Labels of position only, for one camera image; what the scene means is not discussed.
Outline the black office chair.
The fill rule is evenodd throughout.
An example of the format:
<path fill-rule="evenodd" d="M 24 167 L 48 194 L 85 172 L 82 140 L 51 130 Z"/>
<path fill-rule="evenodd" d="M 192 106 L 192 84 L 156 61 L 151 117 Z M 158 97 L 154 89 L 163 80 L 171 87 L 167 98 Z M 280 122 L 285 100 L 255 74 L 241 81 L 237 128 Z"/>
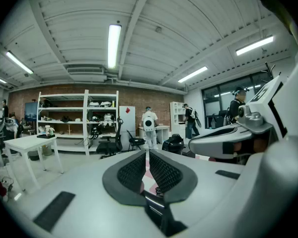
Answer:
<path fill-rule="evenodd" d="M 118 117 L 117 118 L 117 131 L 115 136 L 105 136 L 106 140 L 99 141 L 99 145 L 96 148 L 97 154 L 102 154 L 100 159 L 105 159 L 111 156 L 116 155 L 117 153 L 121 153 L 122 151 L 122 142 L 121 142 L 121 126 L 123 124 L 123 120 Z"/>

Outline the white cubby cabinet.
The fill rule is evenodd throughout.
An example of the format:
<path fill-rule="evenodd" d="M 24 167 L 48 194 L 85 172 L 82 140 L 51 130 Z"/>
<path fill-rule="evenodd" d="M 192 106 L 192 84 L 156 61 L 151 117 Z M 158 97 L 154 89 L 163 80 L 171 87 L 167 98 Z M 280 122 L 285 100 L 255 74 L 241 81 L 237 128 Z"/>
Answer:
<path fill-rule="evenodd" d="M 185 108 L 183 103 L 170 102 L 170 126 L 172 134 L 179 134 L 185 138 Z"/>

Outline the wall display screen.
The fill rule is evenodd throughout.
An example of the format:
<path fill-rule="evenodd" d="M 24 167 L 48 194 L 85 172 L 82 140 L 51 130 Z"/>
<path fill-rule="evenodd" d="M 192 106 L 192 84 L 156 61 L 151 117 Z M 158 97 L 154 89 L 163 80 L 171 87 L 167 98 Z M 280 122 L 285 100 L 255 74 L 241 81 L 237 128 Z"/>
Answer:
<path fill-rule="evenodd" d="M 26 121 L 36 121 L 38 114 L 38 103 L 31 102 L 25 104 L 24 118 Z"/>

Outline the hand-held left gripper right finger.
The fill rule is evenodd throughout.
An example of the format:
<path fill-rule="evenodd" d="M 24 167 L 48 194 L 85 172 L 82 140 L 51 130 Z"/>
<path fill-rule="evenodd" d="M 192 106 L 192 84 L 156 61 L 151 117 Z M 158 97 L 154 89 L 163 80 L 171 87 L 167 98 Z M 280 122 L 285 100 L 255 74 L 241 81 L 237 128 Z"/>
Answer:
<path fill-rule="evenodd" d="M 149 151 L 157 187 L 149 213 L 161 227 L 234 227 L 241 204 L 232 196 L 243 167 Z"/>

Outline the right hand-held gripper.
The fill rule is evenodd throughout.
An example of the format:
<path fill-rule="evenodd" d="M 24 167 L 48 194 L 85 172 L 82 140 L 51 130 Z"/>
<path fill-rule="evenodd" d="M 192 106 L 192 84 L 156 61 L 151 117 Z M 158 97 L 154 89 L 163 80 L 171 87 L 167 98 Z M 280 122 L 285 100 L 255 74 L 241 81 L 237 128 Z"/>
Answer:
<path fill-rule="evenodd" d="M 287 129 L 273 101 L 282 87 L 280 76 L 266 83 L 249 102 L 239 107 L 238 124 L 207 129 L 189 141 L 191 152 L 228 160 L 237 156 L 234 144 L 251 139 L 253 134 L 263 134 L 272 130 L 278 140 L 284 138 Z"/>

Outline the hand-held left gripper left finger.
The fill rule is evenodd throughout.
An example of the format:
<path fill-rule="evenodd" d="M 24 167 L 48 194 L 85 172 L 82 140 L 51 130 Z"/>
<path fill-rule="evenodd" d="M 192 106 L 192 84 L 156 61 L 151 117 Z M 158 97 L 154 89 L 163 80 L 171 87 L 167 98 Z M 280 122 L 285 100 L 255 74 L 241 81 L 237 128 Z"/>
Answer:
<path fill-rule="evenodd" d="M 145 150 L 90 162 L 18 201 L 12 215 L 32 238 L 154 238 L 145 172 Z"/>

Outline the white cabinet with red sticker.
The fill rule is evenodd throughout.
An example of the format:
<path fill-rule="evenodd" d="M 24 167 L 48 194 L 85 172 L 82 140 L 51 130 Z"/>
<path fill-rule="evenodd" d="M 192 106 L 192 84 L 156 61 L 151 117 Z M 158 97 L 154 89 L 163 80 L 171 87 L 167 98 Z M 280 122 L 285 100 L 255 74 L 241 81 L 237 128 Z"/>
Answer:
<path fill-rule="evenodd" d="M 119 116 L 123 121 L 120 130 L 122 151 L 127 151 L 130 145 L 128 132 L 131 133 L 132 137 L 136 136 L 136 109 L 134 106 L 120 106 Z"/>

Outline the pink white checkered tablecloth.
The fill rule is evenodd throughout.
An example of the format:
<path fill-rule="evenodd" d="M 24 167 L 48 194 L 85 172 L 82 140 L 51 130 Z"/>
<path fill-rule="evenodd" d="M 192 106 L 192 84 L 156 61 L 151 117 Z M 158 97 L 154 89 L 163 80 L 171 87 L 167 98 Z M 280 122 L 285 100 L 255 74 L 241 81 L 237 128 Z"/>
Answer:
<path fill-rule="evenodd" d="M 218 180 L 216 178 L 217 175 L 215 172 L 219 170 L 219 168 L 216 166 L 216 162 L 194 159 L 177 154 L 170 154 L 168 157 L 171 157 L 172 160 L 189 167 L 197 175 L 198 183 L 194 191 L 189 196 L 189 199 L 193 196 L 197 198 L 203 198 L 215 191 L 215 186 Z M 142 181 L 144 183 L 144 190 L 153 194 L 155 192 L 155 188 L 158 187 L 158 185 L 149 171 L 149 167 L 149 152 L 146 152 L 146 173 Z"/>

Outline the white shelving unit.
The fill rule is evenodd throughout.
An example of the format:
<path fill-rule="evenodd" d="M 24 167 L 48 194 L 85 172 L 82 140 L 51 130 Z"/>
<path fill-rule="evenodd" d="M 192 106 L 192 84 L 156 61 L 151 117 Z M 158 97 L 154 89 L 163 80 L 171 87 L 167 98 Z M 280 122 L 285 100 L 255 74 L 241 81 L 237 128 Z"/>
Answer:
<path fill-rule="evenodd" d="M 90 102 L 110 101 L 110 108 L 92 108 Z M 54 128 L 57 147 L 61 152 L 95 153 L 99 140 L 115 136 L 119 107 L 119 92 L 43 94 L 39 93 L 37 128 Z"/>

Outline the ceiling air conditioner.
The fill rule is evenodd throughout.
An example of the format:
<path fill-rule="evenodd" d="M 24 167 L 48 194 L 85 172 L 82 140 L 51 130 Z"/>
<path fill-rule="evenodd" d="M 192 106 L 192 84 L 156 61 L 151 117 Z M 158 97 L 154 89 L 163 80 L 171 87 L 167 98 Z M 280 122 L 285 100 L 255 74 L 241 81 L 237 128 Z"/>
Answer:
<path fill-rule="evenodd" d="M 107 80 L 102 67 L 68 67 L 67 71 L 74 81 L 104 83 Z"/>

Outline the white table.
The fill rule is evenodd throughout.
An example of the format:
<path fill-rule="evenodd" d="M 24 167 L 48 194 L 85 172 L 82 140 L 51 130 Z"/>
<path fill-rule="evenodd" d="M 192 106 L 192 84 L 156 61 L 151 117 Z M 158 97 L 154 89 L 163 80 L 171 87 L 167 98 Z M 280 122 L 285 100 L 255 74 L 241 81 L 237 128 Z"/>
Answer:
<path fill-rule="evenodd" d="M 36 179 L 33 169 L 31 167 L 31 164 L 29 162 L 28 152 L 33 150 L 38 151 L 40 163 L 42 165 L 43 170 L 45 171 L 46 168 L 43 162 L 43 156 L 42 156 L 42 151 L 40 150 L 40 147 L 44 145 L 53 145 L 54 153 L 55 153 L 57 162 L 59 164 L 60 173 L 61 174 L 64 173 L 63 165 L 61 163 L 61 159 L 60 159 L 60 155 L 57 147 L 57 138 L 55 135 L 51 138 L 43 138 L 43 137 L 38 137 L 37 135 L 31 135 L 31 136 L 21 137 L 17 139 L 7 140 L 4 143 L 5 143 L 6 154 L 8 156 L 9 165 L 10 165 L 12 174 L 16 178 L 16 181 L 19 184 L 22 191 L 25 191 L 25 187 L 23 186 L 23 183 L 19 181 L 18 176 L 15 173 L 15 166 L 13 163 L 11 150 L 16 151 L 22 155 L 23 160 L 25 161 L 26 166 L 29 170 L 29 173 L 32 177 L 33 183 L 38 189 L 40 189 L 41 186 L 38 183 L 38 180 Z"/>

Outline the black folding chair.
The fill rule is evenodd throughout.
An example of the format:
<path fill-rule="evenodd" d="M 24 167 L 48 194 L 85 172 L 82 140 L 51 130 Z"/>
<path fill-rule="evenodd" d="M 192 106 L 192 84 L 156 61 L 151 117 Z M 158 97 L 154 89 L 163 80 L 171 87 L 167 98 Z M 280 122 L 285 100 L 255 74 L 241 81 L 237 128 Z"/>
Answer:
<path fill-rule="evenodd" d="M 129 134 L 129 148 L 128 151 L 133 151 L 134 148 L 141 149 L 140 146 L 145 145 L 145 140 L 143 138 L 135 138 L 131 135 L 131 133 L 127 130 L 127 133 Z"/>

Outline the person's right hand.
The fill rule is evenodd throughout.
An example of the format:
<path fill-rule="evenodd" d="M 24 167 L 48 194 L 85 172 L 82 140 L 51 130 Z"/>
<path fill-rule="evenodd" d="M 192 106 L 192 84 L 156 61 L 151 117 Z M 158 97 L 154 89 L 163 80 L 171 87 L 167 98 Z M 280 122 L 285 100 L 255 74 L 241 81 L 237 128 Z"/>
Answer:
<path fill-rule="evenodd" d="M 242 157 L 255 153 L 262 153 L 266 150 L 268 141 L 262 138 L 252 138 L 233 144 L 233 156 Z"/>

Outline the white drawer desk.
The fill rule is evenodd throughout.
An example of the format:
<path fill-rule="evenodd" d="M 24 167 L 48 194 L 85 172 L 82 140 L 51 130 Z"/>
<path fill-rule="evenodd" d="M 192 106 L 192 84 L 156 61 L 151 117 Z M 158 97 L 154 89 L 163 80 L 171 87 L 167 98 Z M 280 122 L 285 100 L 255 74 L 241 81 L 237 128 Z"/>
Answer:
<path fill-rule="evenodd" d="M 157 143 L 163 144 L 164 141 L 168 140 L 170 137 L 170 127 L 166 125 L 159 125 L 156 127 L 156 136 L 157 136 Z M 145 131 L 143 127 L 139 127 L 139 137 L 145 139 Z"/>

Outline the black coat rack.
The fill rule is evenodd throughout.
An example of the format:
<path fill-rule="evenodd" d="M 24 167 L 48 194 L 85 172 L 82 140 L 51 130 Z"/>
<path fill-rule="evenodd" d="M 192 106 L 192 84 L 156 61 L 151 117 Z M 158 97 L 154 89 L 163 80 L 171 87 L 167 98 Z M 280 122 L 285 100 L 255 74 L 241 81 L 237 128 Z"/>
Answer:
<path fill-rule="evenodd" d="M 266 75 L 266 79 L 261 79 L 262 82 L 268 83 L 269 81 L 274 79 L 273 70 L 276 67 L 275 64 L 269 66 L 268 62 L 264 62 L 265 69 L 261 70 L 261 73 Z"/>

